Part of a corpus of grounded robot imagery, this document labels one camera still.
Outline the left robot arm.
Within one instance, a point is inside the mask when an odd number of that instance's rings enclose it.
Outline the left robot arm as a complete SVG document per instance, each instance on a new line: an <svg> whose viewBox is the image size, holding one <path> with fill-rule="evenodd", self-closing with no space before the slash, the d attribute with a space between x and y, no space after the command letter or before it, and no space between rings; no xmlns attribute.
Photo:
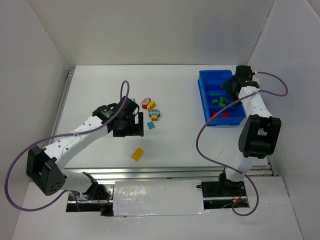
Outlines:
<svg viewBox="0 0 320 240"><path fill-rule="evenodd" d="M65 169L68 162L94 141L112 133L114 137L144 136L144 114L133 100L122 97L119 103L102 105L70 135L40 148L33 146L27 155L26 174L46 195L59 190L76 191L88 199L106 188L87 172Z"/></svg>

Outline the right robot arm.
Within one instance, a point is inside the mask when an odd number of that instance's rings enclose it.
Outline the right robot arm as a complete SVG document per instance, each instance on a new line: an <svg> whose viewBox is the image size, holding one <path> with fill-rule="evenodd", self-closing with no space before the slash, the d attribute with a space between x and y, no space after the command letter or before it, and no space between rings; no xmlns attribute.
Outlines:
<svg viewBox="0 0 320 240"><path fill-rule="evenodd" d="M236 106L243 106L247 115L238 140L239 156L231 167L226 167L218 178L222 192L239 191L244 186L246 174L259 159L272 155L282 122L268 111L261 94L259 78L248 65L238 65L235 74L221 85L232 102L242 99Z"/></svg>

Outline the teal rectangular lego brick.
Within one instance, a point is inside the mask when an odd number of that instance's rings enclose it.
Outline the teal rectangular lego brick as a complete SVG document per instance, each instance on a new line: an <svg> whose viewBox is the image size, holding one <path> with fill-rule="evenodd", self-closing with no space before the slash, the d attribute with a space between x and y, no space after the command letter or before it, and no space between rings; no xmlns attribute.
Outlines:
<svg viewBox="0 0 320 240"><path fill-rule="evenodd" d="M221 96L222 94L220 92L214 92L214 91L210 91L209 92L210 96Z"/></svg>

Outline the small green lego brick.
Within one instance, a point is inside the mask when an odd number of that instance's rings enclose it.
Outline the small green lego brick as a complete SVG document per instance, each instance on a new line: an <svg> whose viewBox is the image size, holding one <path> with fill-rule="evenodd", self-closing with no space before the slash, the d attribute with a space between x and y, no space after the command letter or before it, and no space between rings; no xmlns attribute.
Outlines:
<svg viewBox="0 0 320 240"><path fill-rule="evenodd" d="M215 99L213 99L213 100L211 101L211 104L212 104L213 106L216 106L216 105L219 104L219 100L215 98Z"/></svg>

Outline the small light blue lego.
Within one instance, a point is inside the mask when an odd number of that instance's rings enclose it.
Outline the small light blue lego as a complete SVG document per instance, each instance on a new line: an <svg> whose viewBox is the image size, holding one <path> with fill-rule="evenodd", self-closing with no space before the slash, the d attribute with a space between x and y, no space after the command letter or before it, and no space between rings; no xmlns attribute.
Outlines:
<svg viewBox="0 0 320 240"><path fill-rule="evenodd" d="M147 127L148 127L149 130L154 129L155 128L155 124L152 121L150 121L150 122L147 123Z"/></svg>

